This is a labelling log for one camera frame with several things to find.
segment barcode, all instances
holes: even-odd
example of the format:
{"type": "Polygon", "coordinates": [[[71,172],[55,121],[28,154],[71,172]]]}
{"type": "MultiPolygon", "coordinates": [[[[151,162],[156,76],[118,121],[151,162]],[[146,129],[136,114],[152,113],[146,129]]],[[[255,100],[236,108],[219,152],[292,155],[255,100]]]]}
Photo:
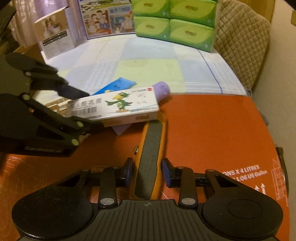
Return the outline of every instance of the barcode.
{"type": "Polygon", "coordinates": [[[149,119],[149,116],[148,115],[142,115],[142,116],[137,116],[136,117],[136,121],[139,121],[139,120],[148,120],[149,119]]]}
{"type": "Polygon", "coordinates": [[[102,115],[95,115],[95,116],[88,117],[87,119],[92,120],[92,119],[97,119],[97,118],[101,118],[101,117],[102,117],[102,115]]]}
{"type": "Polygon", "coordinates": [[[96,112],[97,112],[97,106],[89,107],[81,110],[73,110],[72,115],[79,116],[79,115],[86,115],[86,114],[91,114],[96,112]]]}

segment quilted chair back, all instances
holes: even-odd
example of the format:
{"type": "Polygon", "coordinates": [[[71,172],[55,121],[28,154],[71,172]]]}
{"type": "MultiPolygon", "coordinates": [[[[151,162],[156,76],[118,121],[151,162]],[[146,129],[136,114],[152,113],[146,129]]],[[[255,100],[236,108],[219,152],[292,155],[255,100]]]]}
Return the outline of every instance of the quilted chair back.
{"type": "Polygon", "coordinates": [[[251,89],[256,81],[269,34],[268,20],[248,5],[236,0],[222,0],[214,48],[247,89],[251,89]]]}

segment white arrow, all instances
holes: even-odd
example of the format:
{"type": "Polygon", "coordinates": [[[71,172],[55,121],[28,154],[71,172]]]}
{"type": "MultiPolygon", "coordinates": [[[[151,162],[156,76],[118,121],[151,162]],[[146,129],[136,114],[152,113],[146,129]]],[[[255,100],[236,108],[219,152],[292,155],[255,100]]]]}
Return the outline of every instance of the white arrow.
{"type": "Polygon", "coordinates": [[[261,189],[262,189],[262,193],[266,195],[266,192],[265,192],[265,186],[263,183],[261,183],[261,189]]]}

